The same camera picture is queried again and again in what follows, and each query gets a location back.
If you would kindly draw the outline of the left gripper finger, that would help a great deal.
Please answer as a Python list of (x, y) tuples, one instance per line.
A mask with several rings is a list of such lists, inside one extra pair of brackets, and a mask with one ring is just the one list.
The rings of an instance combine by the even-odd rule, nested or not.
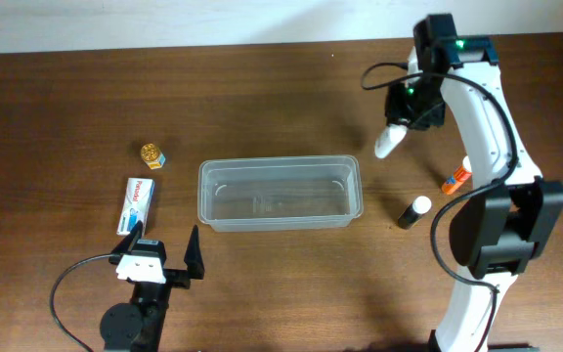
[(188, 246), (184, 255), (184, 262), (187, 266), (189, 278), (192, 280), (203, 280), (205, 267), (199, 244), (198, 226), (194, 225)]
[(130, 233), (115, 247), (118, 255), (126, 254), (131, 251), (131, 247), (139, 240), (144, 232), (144, 223), (138, 221), (131, 229)]

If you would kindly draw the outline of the white Panadol box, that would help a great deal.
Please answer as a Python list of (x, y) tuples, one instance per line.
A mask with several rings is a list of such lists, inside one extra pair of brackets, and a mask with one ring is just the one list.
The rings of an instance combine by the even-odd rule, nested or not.
[(153, 179), (129, 178), (125, 198), (118, 217), (116, 234), (127, 236), (138, 222), (146, 229), (155, 182)]

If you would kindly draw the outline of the orange tube white cap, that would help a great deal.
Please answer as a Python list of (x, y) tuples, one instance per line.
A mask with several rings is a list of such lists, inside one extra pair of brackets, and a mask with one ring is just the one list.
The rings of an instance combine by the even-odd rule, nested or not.
[(461, 163), (461, 166), (444, 182), (441, 187), (445, 195), (452, 195), (457, 191), (470, 177), (472, 176), (472, 169), (469, 157), (466, 156)]

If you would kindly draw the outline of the dark bottle white cap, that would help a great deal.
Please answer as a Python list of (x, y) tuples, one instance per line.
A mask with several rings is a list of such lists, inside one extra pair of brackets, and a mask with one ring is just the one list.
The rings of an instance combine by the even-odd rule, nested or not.
[(426, 196), (417, 197), (400, 215), (397, 225), (402, 229), (411, 228), (421, 219), (432, 207), (432, 201)]

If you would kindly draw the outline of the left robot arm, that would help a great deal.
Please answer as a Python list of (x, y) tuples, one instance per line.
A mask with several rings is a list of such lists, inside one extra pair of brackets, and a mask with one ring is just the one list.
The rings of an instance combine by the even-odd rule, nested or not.
[(100, 322), (106, 351), (156, 351), (174, 289), (188, 289), (204, 278), (205, 268), (194, 226), (184, 255), (184, 269), (168, 269), (164, 243), (143, 237), (142, 222), (112, 250), (108, 262), (116, 276), (133, 286), (129, 301), (110, 307)]

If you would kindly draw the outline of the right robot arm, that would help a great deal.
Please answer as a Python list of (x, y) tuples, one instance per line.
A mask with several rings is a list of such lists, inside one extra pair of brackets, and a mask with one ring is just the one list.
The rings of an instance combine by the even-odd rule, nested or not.
[(563, 185), (543, 179), (520, 140), (489, 37), (460, 37), (452, 15), (438, 14), (419, 22), (413, 39), (402, 65), (407, 76), (387, 85), (386, 128), (374, 152), (384, 158), (408, 131), (439, 126), (453, 113), (473, 189), (454, 200), (461, 206), (449, 228), (455, 286), (428, 348), (485, 351), (504, 294), (544, 251), (563, 208)]

